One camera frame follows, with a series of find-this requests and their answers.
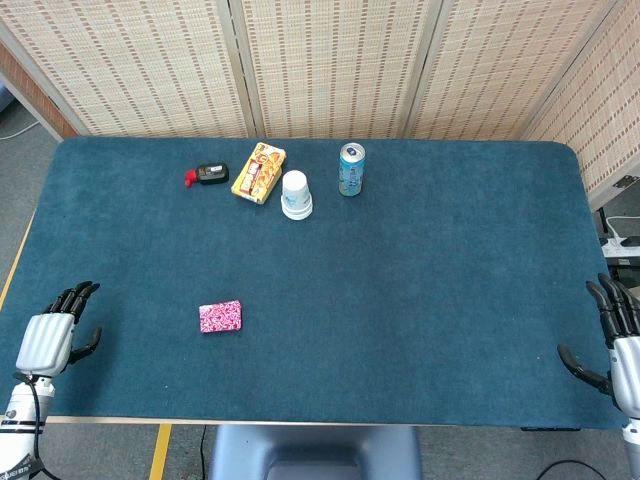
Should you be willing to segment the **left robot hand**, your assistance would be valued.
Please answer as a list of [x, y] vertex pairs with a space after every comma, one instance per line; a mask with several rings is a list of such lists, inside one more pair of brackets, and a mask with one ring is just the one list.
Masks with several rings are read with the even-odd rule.
[[73, 347], [73, 338], [87, 301], [99, 287], [99, 283], [84, 281], [67, 288], [42, 313], [30, 318], [16, 360], [20, 374], [53, 378], [96, 350], [101, 327], [78, 348]]

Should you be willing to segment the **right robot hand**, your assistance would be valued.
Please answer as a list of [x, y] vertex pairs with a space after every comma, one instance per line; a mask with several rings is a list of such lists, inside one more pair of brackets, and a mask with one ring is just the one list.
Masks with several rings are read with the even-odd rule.
[[584, 368], [568, 346], [557, 346], [565, 368], [576, 378], [611, 397], [614, 406], [640, 420], [640, 300], [621, 282], [604, 273], [586, 283], [599, 312], [609, 371], [603, 376]]

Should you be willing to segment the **pink patterned card stack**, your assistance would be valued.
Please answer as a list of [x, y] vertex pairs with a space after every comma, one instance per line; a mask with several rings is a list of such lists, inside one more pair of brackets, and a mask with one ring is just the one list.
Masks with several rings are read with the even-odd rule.
[[203, 334], [239, 331], [242, 328], [242, 305], [238, 300], [201, 305], [199, 329]]

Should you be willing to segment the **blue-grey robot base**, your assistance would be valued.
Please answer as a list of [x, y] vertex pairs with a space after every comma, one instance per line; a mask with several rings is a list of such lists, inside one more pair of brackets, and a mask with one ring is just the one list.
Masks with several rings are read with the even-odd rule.
[[209, 480], [422, 480], [411, 426], [222, 425]]

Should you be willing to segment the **black equipment box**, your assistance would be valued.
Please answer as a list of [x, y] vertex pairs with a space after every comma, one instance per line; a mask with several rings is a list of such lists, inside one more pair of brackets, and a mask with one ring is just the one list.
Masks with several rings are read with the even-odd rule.
[[627, 287], [640, 286], [640, 257], [609, 258], [610, 276]]

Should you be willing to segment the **white power strip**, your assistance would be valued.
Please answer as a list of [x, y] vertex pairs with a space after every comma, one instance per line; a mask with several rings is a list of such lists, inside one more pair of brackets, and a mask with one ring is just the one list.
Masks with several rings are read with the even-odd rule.
[[640, 258], [640, 236], [611, 237], [601, 248], [605, 258]]

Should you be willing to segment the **black bottle red cap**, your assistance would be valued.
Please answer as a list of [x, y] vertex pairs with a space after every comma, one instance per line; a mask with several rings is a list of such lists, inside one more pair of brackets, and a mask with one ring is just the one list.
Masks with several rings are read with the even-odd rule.
[[200, 165], [185, 173], [184, 184], [191, 188], [194, 184], [213, 185], [226, 183], [229, 180], [229, 170], [225, 163]]

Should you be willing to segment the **woven bamboo screen panel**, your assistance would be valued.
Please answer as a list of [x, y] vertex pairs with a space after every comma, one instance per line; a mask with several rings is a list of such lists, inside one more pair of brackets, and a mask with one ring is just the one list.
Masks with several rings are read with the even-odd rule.
[[613, 0], [523, 137], [574, 151], [593, 211], [640, 180], [640, 0]]
[[259, 136], [227, 0], [0, 0], [0, 41], [79, 136]]
[[398, 138], [443, 0], [227, 0], [266, 138]]
[[78, 131], [1, 41], [0, 81], [58, 142], [78, 136]]
[[520, 138], [619, 0], [435, 0], [408, 138]]

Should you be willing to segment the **yellow snack box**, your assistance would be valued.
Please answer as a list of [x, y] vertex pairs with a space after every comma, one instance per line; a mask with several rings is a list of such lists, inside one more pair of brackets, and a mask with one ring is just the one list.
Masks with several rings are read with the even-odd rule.
[[285, 150], [258, 142], [235, 179], [231, 192], [263, 205], [280, 179], [285, 161]]

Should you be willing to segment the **blue felt table mat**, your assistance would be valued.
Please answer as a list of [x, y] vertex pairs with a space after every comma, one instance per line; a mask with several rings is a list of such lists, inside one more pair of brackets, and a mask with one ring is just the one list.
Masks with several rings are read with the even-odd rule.
[[[56, 149], [0, 311], [0, 409], [29, 318], [91, 280], [74, 337], [96, 351], [55, 380], [74, 417], [618, 428], [586, 291], [606, 268], [575, 153], [555, 142], [368, 140], [360, 194], [338, 140], [279, 140], [311, 215], [280, 196], [184, 185], [252, 139], [105, 138]], [[198, 308], [238, 300], [239, 331]]]

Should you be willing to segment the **white paper cup stack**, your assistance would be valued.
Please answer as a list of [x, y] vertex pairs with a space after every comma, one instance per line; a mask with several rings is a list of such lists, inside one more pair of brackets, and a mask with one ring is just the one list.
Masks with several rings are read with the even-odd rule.
[[281, 208], [291, 220], [304, 220], [313, 211], [313, 198], [306, 175], [299, 170], [291, 170], [282, 178]]

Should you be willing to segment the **light blue drink can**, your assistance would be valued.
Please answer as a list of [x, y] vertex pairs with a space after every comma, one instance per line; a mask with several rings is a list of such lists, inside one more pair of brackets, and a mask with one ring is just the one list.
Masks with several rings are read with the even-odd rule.
[[339, 192], [352, 197], [361, 192], [365, 166], [365, 149], [359, 143], [346, 143], [339, 157]]

